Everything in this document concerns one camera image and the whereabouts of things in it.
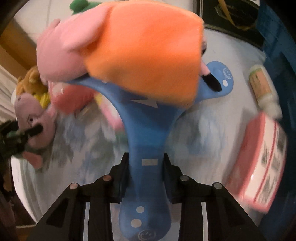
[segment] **white curtain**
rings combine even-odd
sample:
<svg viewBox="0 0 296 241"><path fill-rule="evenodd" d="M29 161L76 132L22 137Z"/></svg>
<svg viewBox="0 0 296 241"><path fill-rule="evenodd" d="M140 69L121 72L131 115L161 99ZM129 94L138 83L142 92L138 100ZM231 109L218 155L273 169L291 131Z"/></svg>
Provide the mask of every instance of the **white curtain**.
<svg viewBox="0 0 296 241"><path fill-rule="evenodd" d="M10 99L16 84L17 79L0 65L0 123L15 119L15 110Z"/></svg>

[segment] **patterned tablecloth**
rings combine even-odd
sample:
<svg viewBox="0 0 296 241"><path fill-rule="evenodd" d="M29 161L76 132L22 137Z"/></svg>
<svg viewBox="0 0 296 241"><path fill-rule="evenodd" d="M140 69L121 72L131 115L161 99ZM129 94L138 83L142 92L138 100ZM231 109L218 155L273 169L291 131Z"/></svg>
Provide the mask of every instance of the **patterned tablecloth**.
<svg viewBox="0 0 296 241"><path fill-rule="evenodd" d="M264 56L258 49L227 35L210 30L206 30L206 35L208 50L204 61L217 60L229 67L234 77L233 91L226 97L207 100L189 109L175 123L166 151L171 162L196 181L225 183L246 124L257 114L246 82L247 72L252 65L261 63ZM98 107L93 104L90 110L77 119L58 118L57 133L45 154L42 169L35 171L25 160L12 158L16 191L35 221L70 183L94 182L109 173L128 151L127 139L114 133ZM243 207L258 223L261 215ZM118 227L119 205L112 205L111 210L114 240L125 241ZM172 220L172 228L163 240L178 239L179 205L172 207Z"/></svg>

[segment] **pig plush toy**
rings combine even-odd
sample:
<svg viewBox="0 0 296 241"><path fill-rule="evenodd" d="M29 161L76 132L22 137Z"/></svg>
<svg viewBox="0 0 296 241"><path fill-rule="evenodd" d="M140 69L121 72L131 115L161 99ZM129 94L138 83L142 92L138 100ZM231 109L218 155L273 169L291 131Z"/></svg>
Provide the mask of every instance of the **pig plush toy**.
<svg viewBox="0 0 296 241"><path fill-rule="evenodd" d="M43 131L29 138L23 157L35 168L42 167L42 152L52 142L56 126L53 112L44 110L38 100L28 93L16 97L15 115L20 131L28 130L38 124L42 125Z"/></svg>
<svg viewBox="0 0 296 241"><path fill-rule="evenodd" d="M54 20L37 41L43 81L85 73L168 104L193 104L199 76L213 91L219 81L201 61L203 20L155 1L106 2L66 21Z"/></svg>

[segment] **red and white box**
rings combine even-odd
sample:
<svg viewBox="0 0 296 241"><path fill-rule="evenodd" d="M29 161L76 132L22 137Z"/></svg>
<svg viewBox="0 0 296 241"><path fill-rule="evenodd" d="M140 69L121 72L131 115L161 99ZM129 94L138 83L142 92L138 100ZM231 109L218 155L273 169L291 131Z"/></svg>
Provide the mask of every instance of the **red and white box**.
<svg viewBox="0 0 296 241"><path fill-rule="evenodd" d="M286 151L284 130L261 112L247 125L227 190L239 201L267 213L281 182Z"/></svg>

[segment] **orange cloth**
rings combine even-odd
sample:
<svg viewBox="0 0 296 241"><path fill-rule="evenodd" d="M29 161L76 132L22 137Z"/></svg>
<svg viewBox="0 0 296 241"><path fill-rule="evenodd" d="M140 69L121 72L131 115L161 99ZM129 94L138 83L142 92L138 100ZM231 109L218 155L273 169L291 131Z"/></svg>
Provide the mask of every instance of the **orange cloth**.
<svg viewBox="0 0 296 241"><path fill-rule="evenodd" d="M189 107L197 94L203 20L187 10L154 1L110 6L103 31L81 49L95 78L158 101Z"/></svg>

